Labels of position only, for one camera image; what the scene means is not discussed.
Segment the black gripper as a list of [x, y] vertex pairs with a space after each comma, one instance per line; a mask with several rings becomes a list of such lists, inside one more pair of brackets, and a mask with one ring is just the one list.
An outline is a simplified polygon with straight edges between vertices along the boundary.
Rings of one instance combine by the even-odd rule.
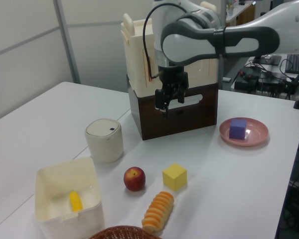
[[155, 90], [155, 108], [161, 111], [163, 117], [168, 118], [169, 98], [165, 93], [176, 87], [178, 89], [177, 101], [184, 104], [185, 91], [189, 87], [188, 73], [184, 71], [183, 66], [158, 66], [158, 70], [162, 89]]

